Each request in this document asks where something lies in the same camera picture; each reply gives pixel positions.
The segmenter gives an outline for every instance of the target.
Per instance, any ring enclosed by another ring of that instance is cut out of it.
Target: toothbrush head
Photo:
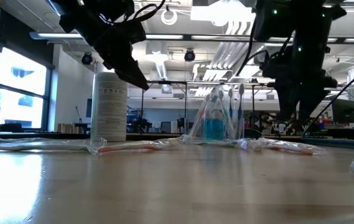
[[[220,97],[220,99],[222,100],[224,98],[224,90],[220,89],[218,91],[218,96]]]
[[[218,99],[218,96],[217,95],[213,95],[212,102],[215,103],[217,101],[217,99]]]
[[[232,88],[229,89],[228,96],[229,96],[230,99],[233,98],[233,90],[232,90]]]
[[[239,86],[239,94],[243,95],[245,93],[245,84],[240,84]]]

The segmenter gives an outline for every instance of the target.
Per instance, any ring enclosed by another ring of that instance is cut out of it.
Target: toothbrush
[[[219,89],[218,95],[220,96],[221,109],[222,109],[222,113],[223,113],[223,116],[224,116],[225,121],[226,121],[226,131],[227,131],[229,137],[233,138],[233,134],[235,132],[233,131],[232,120],[229,117],[228,110],[227,110],[226,105],[225,105],[225,103],[223,101],[224,91],[222,89]]]
[[[206,98],[203,100],[202,105],[200,106],[199,113],[195,118],[195,122],[193,122],[193,126],[189,132],[190,137],[196,136],[196,132],[199,129],[201,123],[202,123],[202,118],[205,112],[205,109],[207,107],[208,102],[210,101],[210,94],[206,96]]]
[[[239,86],[240,100],[239,100],[239,109],[238,109],[238,125],[236,127],[236,138],[237,139],[239,139],[241,137],[241,130],[242,130],[240,128],[241,114],[242,114],[241,104],[242,104],[242,97],[243,97],[244,93],[245,93],[245,85],[244,84],[240,84],[240,86]]]
[[[229,116],[232,119],[232,116],[233,116],[233,109],[232,109],[233,90],[232,90],[232,88],[229,89],[228,96],[229,96]]]

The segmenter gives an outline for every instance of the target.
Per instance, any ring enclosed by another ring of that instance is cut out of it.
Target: security camera
[[[195,60],[195,53],[193,50],[187,50],[185,53],[185,61],[186,62],[193,62]]]
[[[84,56],[82,57],[82,64],[84,65],[92,65],[94,60],[92,58],[91,52],[85,52]]]

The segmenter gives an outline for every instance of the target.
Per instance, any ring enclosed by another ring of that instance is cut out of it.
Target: desk
[[[343,223],[354,150],[327,149],[0,152],[0,223]]]
[[[354,128],[333,128],[322,130],[328,136],[333,138],[347,138],[354,140]]]

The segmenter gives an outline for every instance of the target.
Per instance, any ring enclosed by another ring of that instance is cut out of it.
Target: white bottle
[[[285,124],[279,124],[279,135],[284,135],[284,130],[286,129]]]
[[[127,83],[113,72],[94,77],[91,139],[125,141],[127,123]]]

